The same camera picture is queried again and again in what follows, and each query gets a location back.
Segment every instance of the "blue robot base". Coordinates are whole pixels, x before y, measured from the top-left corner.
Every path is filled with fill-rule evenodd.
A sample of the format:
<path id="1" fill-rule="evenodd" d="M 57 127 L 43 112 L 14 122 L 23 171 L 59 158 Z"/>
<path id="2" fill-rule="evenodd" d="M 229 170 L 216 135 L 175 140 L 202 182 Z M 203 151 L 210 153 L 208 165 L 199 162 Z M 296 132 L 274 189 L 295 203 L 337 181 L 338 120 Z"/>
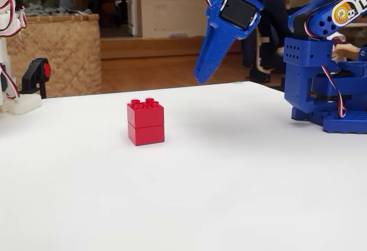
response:
<path id="1" fill-rule="evenodd" d="M 336 111 L 304 113 L 293 108 L 292 119 L 310 121 L 322 126 L 323 131 L 327 133 L 367 134 L 366 111 L 349 111 L 344 118 L 340 118 Z"/>
<path id="2" fill-rule="evenodd" d="M 328 133 L 367 133 L 367 49 L 362 48 L 358 61 L 331 60 L 333 43 L 329 40 L 286 38 L 284 98 L 293 106 L 292 119 L 306 120 Z M 338 93 L 325 75 L 331 73 L 343 97 L 346 116 L 339 117 Z"/>

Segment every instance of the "wooden floor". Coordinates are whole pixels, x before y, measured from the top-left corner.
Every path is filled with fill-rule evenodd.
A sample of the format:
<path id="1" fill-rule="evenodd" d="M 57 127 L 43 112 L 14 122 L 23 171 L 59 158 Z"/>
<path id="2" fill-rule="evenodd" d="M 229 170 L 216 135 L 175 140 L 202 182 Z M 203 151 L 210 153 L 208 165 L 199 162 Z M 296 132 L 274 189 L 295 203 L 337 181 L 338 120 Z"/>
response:
<path id="1" fill-rule="evenodd" d="M 196 56 L 112 59 L 102 62 L 102 92 L 128 92 L 147 89 L 188 87 L 198 85 L 193 71 Z M 247 81 L 248 69 L 241 65 L 240 54 L 229 54 L 208 84 Z M 268 86 L 280 85 L 273 76 Z"/>
<path id="2" fill-rule="evenodd" d="M 102 92 L 129 92 L 198 85 L 193 71 L 200 38 L 101 42 Z M 247 81 L 240 46 L 234 44 L 207 84 Z M 280 85 L 273 76 L 268 86 Z"/>

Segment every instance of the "woven basket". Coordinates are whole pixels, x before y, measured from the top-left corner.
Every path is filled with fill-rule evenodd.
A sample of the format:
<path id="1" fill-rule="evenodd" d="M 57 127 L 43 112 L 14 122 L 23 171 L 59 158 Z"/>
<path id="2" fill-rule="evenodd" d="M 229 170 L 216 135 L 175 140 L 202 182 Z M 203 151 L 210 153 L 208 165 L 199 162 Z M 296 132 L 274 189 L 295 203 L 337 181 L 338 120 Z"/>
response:
<path id="1" fill-rule="evenodd" d="M 27 17 L 27 28 L 7 39 L 12 76 L 21 85 L 29 63 L 48 59 L 51 78 L 47 97 L 101 92 L 101 56 L 98 15 Z"/>

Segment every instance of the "red duplo block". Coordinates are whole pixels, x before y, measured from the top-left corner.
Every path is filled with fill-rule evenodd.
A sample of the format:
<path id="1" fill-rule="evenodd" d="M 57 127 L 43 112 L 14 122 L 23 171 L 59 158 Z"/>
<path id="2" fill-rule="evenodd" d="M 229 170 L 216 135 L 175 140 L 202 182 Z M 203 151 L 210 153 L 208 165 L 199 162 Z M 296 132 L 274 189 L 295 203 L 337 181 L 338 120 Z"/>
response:
<path id="1" fill-rule="evenodd" d="M 127 104 L 127 132 L 136 146 L 165 141 L 164 109 L 159 102 L 148 98 L 141 103 Z"/>
<path id="2" fill-rule="evenodd" d="M 132 100 L 127 104 L 127 121 L 134 128 L 164 125 L 163 107 L 153 98 L 147 98 L 143 103 Z"/>

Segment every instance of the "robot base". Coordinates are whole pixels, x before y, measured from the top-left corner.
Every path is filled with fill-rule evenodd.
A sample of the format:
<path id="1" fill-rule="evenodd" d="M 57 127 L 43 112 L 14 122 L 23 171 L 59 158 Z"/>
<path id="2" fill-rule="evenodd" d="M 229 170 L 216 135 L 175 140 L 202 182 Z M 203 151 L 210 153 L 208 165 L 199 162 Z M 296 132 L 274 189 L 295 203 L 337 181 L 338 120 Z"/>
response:
<path id="1" fill-rule="evenodd" d="M 323 127 L 324 132 L 342 134 L 367 134 L 367 112 L 348 111 L 344 118 L 339 118 L 337 112 L 304 113 L 292 109 L 292 119 L 308 120 Z"/>
<path id="2" fill-rule="evenodd" d="M 18 99 L 8 99 L 4 97 L 0 111 L 13 115 L 23 115 L 39 108 L 42 105 L 41 96 L 33 93 L 30 95 L 20 95 Z"/>

